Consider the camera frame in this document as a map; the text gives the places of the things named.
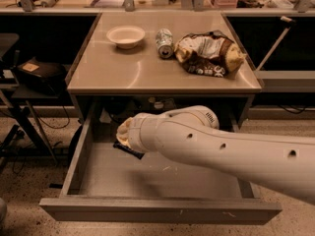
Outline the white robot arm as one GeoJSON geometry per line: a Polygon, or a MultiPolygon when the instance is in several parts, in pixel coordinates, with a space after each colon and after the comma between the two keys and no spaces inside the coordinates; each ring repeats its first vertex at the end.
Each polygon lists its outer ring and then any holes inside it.
{"type": "Polygon", "coordinates": [[[312,138],[222,131],[216,114],[197,105],[159,115],[139,113],[117,128],[116,139],[136,152],[158,152],[315,204],[312,138]]]}

